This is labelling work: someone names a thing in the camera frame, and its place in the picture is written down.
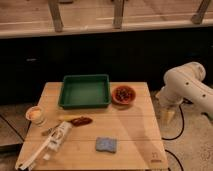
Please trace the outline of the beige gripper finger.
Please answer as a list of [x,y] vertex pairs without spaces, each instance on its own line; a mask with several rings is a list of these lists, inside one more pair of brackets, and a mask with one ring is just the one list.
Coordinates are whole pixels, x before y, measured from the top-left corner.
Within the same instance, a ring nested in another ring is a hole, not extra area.
[[169,124],[172,118],[174,117],[174,115],[175,115],[175,111],[172,109],[163,108],[161,110],[161,120],[164,124]]

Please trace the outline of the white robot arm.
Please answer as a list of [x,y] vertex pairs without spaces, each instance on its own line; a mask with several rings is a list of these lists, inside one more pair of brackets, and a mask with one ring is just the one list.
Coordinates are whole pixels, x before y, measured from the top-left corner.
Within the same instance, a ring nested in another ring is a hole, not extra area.
[[213,88],[203,83],[205,76],[206,70],[198,62],[189,62],[165,72],[164,86],[156,94],[162,107],[161,119],[164,123],[171,122],[175,108],[183,99],[198,105],[213,122]]

